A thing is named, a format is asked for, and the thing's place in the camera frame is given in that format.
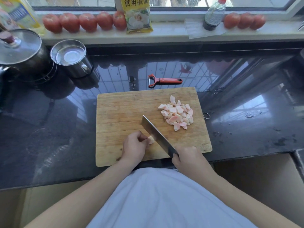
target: white windowsill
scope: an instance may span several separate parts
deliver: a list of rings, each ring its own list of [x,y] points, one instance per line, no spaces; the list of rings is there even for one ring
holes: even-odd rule
[[[46,31],[42,39],[46,45],[54,45],[65,39],[76,39],[85,45],[94,44],[124,44],[124,43],[155,43],[155,42],[208,42],[208,41],[248,41],[248,40],[295,40],[304,39],[304,30],[297,31],[301,22],[267,22],[264,27],[254,31],[234,28],[225,34],[189,39],[187,30],[182,22],[154,22],[151,33],[126,34],[115,28],[102,31],[99,27],[95,33],[86,33],[83,29],[75,34],[67,31],[53,34]]]

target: red vegetable peeler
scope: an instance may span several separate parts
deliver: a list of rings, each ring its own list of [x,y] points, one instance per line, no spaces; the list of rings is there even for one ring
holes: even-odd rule
[[[177,78],[157,78],[153,74],[148,75],[149,88],[154,88],[156,84],[158,85],[180,85],[183,83],[183,80]]]

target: clothing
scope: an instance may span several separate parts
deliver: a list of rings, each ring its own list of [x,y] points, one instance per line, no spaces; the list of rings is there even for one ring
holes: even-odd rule
[[[144,168],[116,188],[87,228],[256,227],[177,170]]]

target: countertop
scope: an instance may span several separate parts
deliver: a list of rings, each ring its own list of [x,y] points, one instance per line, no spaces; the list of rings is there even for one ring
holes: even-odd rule
[[[91,179],[98,94],[148,90],[147,76],[195,87],[213,151],[210,162],[304,148],[304,75],[299,50],[91,56],[96,77],[71,80],[58,68],[34,88],[9,81],[0,95],[0,189]],[[142,167],[173,168],[170,159]]]

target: knife blade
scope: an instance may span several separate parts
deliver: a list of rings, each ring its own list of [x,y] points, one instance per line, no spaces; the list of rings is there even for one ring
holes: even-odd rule
[[[163,148],[163,150],[170,156],[177,154],[176,149],[168,142],[168,140],[162,135],[161,132],[143,115],[141,120],[143,128],[154,138],[154,140]]]

